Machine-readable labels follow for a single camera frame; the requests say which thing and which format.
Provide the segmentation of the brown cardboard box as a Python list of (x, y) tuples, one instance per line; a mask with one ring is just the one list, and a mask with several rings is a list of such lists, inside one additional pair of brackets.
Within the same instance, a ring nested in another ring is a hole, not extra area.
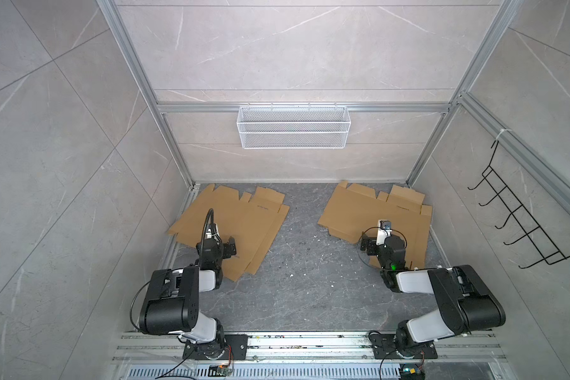
[(360, 184), (340, 182), (318, 220), (337, 238), (356, 244), (362, 233), (376, 235), (380, 220), (392, 223), (394, 231), (405, 236), (405, 264), (411, 269), (425, 266), (433, 207), (425, 195), (411, 188), (394, 185), (389, 193), (377, 192)]

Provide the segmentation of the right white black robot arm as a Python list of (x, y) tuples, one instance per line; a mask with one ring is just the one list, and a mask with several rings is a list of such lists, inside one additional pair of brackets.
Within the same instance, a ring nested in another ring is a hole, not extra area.
[(437, 308), (402, 321), (393, 334), (370, 331), (368, 340), (378, 358), (398, 355), (412, 359), (425, 354), (440, 339), (502, 326), (506, 313), (497, 298), (471, 266), (409, 269), (405, 267), (405, 238), (378, 230), (376, 237), (363, 232), (359, 249), (378, 259), (383, 283), (393, 293), (425, 294)]

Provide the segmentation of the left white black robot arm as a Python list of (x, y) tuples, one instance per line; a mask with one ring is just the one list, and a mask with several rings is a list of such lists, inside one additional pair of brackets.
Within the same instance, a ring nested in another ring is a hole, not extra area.
[(206, 237), (198, 243), (199, 258), (183, 269), (153, 272), (139, 312), (137, 329), (147, 335), (176, 334), (193, 350), (218, 359), (226, 350), (221, 322), (200, 311), (200, 294), (223, 282), (223, 261), (237, 254), (235, 240)]

